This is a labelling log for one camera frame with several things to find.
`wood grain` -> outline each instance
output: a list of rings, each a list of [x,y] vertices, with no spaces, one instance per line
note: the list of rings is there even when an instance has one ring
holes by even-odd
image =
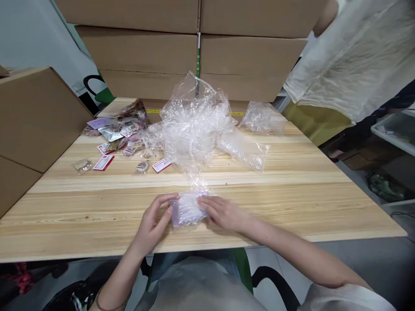
[[[101,116],[131,102],[120,98]],[[406,235],[290,122],[284,136],[244,133],[271,145],[265,172],[259,175],[228,155],[218,155],[203,170],[214,194],[311,241]],[[188,188],[186,177],[174,167],[135,174],[140,159],[125,158],[121,151],[113,153],[106,171],[78,176],[71,164],[84,157],[97,161],[101,154],[96,147],[104,142],[102,136],[80,136],[0,219],[0,262],[123,254],[154,197]],[[237,234],[207,230],[202,223],[169,228],[155,252],[254,244]]]

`person's right hand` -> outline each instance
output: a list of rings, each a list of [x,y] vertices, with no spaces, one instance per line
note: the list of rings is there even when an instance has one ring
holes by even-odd
[[[234,202],[222,197],[201,196],[199,205],[209,216],[209,223],[216,224],[225,230],[242,233],[249,226],[252,218]]]

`cardboard box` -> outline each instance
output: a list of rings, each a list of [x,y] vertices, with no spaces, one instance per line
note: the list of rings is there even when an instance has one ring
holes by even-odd
[[[10,76],[9,71],[0,65],[0,77]]]
[[[56,0],[68,23],[196,34],[198,0]]]
[[[196,35],[78,26],[77,31],[114,96],[170,99],[196,72]]]
[[[42,174],[1,156],[0,172],[0,217],[2,217]]]
[[[344,160],[343,163],[353,171],[378,168],[382,165],[382,162],[367,160],[359,153]]]
[[[359,153],[369,161],[389,162],[405,153],[394,145],[384,141],[374,142],[359,150]]]
[[[202,33],[307,38],[326,0],[202,0]]]
[[[52,68],[0,79],[0,156],[44,173],[81,134],[91,113]]]
[[[200,78],[229,100],[273,102],[307,41],[202,35]]]

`white shirt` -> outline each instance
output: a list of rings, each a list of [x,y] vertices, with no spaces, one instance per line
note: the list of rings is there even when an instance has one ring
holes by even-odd
[[[266,311],[262,304],[216,262],[189,257],[171,266],[155,287],[144,293],[135,311]],[[396,311],[384,298],[357,285],[328,289],[311,285],[299,311]]]

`white sleeve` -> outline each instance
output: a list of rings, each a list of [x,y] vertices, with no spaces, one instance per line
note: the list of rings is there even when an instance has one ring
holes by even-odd
[[[312,284],[304,304],[298,311],[396,311],[377,293],[353,284],[329,289]]]

